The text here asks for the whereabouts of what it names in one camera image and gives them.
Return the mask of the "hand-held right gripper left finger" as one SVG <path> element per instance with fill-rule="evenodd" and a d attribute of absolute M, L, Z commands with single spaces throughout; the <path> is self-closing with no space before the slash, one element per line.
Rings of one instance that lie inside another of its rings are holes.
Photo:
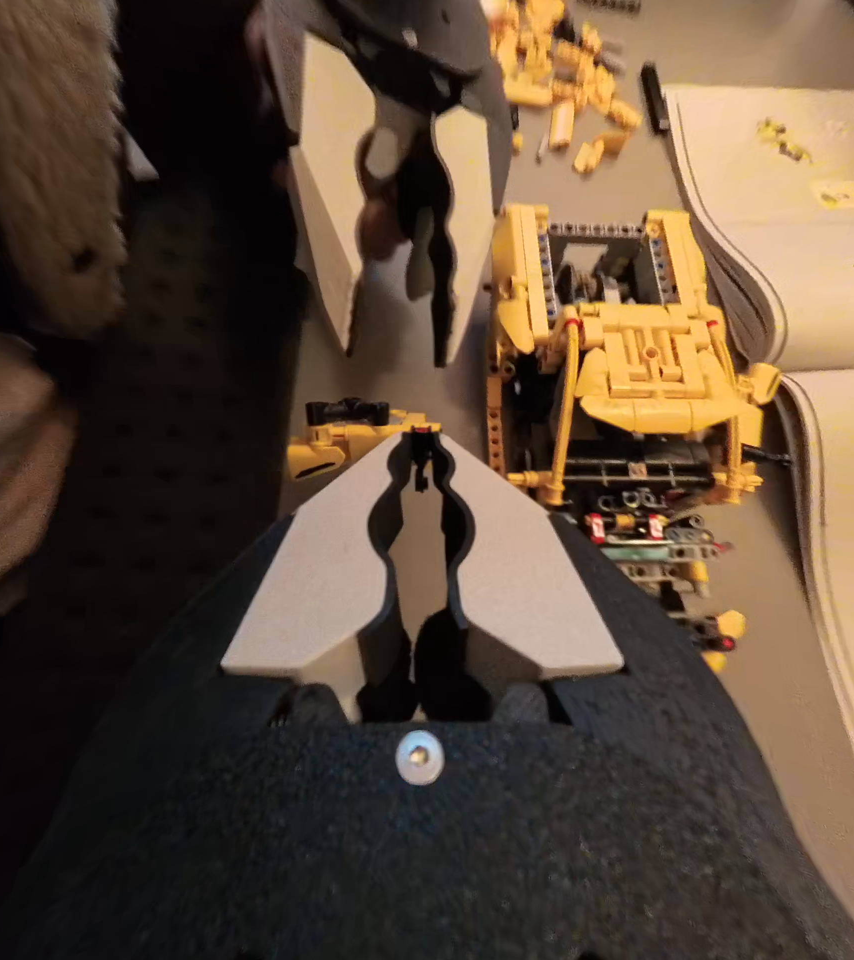
<path fill-rule="evenodd" d="M 411 440 L 379 444 L 289 517 L 224 673 L 325 686 L 352 721 L 413 717 L 412 646 L 389 554 L 404 524 Z"/>

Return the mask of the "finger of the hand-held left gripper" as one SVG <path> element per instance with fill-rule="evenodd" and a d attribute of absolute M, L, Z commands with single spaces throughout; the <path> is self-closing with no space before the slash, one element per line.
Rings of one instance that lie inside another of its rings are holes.
<path fill-rule="evenodd" d="M 413 297 L 430 302 L 433 365 L 457 357 L 512 162 L 513 125 L 456 105 L 431 120 L 417 156 Z"/>
<path fill-rule="evenodd" d="M 342 49 L 311 32 L 289 31 L 279 35 L 279 116 L 313 287 L 349 355 L 363 274 L 359 150 L 376 120 L 375 96 Z"/>

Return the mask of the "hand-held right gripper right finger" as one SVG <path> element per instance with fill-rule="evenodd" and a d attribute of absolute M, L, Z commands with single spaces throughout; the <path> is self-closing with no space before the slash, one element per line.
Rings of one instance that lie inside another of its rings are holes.
<path fill-rule="evenodd" d="M 421 710 L 434 722 L 550 722 L 547 683 L 625 665 L 567 524 L 444 434 L 423 450 L 442 498 L 446 601 L 414 646 Z"/>

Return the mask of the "yellow brick side assembly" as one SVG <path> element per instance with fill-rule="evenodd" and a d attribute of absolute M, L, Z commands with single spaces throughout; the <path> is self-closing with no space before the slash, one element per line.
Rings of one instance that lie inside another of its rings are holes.
<path fill-rule="evenodd" d="M 308 401 L 305 418 L 304 435 L 290 438 L 287 446 L 289 475 L 295 481 L 336 472 L 399 434 L 442 430 L 426 414 L 359 397 Z"/>

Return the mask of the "yellow brick toy car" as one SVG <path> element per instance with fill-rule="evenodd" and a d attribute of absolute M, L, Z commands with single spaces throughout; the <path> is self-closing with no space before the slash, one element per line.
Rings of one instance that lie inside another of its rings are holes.
<path fill-rule="evenodd" d="M 745 617 L 690 610 L 730 546 L 701 513 L 763 485 L 781 372 L 736 368 L 688 213 L 554 221 L 508 204 L 492 235 L 486 458 L 563 513 L 719 673 Z"/>

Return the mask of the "person's left forearm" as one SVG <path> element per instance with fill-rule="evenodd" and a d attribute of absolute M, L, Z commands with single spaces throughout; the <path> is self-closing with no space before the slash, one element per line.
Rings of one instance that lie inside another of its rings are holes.
<path fill-rule="evenodd" d="M 118 2 L 124 127 L 162 182 L 287 186 L 262 2 Z"/>

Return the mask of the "grey desk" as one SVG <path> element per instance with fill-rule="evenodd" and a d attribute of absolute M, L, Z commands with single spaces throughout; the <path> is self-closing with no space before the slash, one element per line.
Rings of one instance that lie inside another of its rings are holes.
<path fill-rule="evenodd" d="M 667 83 L 854 90 L 854 9 L 847 2 L 653 1 L 636 16 L 571 4 L 578 19 L 621 42 L 625 97 L 645 106 L 638 72 L 653 62 Z M 511 165 L 512 201 L 546 205 L 572 221 L 636 222 L 650 209 L 682 206 L 672 155 L 644 123 L 618 159 L 587 179 L 569 156 L 534 158 L 546 118 L 521 118 L 525 145 Z M 303 427 L 307 401 L 357 396 L 427 414 L 476 455 L 485 451 L 482 364 L 488 298 L 445 369 L 432 364 L 429 305 L 410 303 L 404 251 L 375 271 L 372 317 L 351 358 L 325 319 L 302 326 L 289 434 Z M 854 919 L 854 753 L 808 609 L 800 565 L 793 481 L 777 464 L 740 506 L 705 511 L 734 550 L 711 576 L 711 609 L 747 619 L 745 640 L 720 679 L 776 780 L 794 828 L 817 869 Z"/>

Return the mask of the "person's left hand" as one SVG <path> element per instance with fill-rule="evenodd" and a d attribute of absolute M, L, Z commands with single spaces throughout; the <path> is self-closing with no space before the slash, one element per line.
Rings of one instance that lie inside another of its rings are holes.
<path fill-rule="evenodd" d="M 364 262 L 385 262 L 409 242 L 400 222 L 398 194 L 391 183 L 367 197 L 358 221 L 358 247 Z"/>

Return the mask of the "pile of yellow brick pieces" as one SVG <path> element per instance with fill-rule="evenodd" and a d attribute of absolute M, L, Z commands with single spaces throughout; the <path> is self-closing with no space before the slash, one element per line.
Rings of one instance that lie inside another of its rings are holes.
<path fill-rule="evenodd" d="M 617 159 L 643 120 L 621 95 L 623 46 L 577 23 L 569 2 L 481 1 L 481 9 L 507 102 L 549 115 L 536 162 L 576 147 L 571 168 L 586 178 Z"/>

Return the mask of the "person's fleece-lined jacket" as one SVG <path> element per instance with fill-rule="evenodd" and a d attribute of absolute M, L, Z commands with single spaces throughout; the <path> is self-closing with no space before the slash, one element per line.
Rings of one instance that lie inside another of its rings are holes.
<path fill-rule="evenodd" d="M 74 414 L 122 302 L 117 18 L 118 2 L 0 2 L 0 333 Z"/>

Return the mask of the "open instruction book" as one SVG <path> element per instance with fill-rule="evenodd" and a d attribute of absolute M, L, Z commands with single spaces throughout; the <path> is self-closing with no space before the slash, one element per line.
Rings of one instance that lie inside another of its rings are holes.
<path fill-rule="evenodd" d="M 854 750 L 854 90 L 663 95 L 736 347 L 783 375 L 805 585 Z"/>

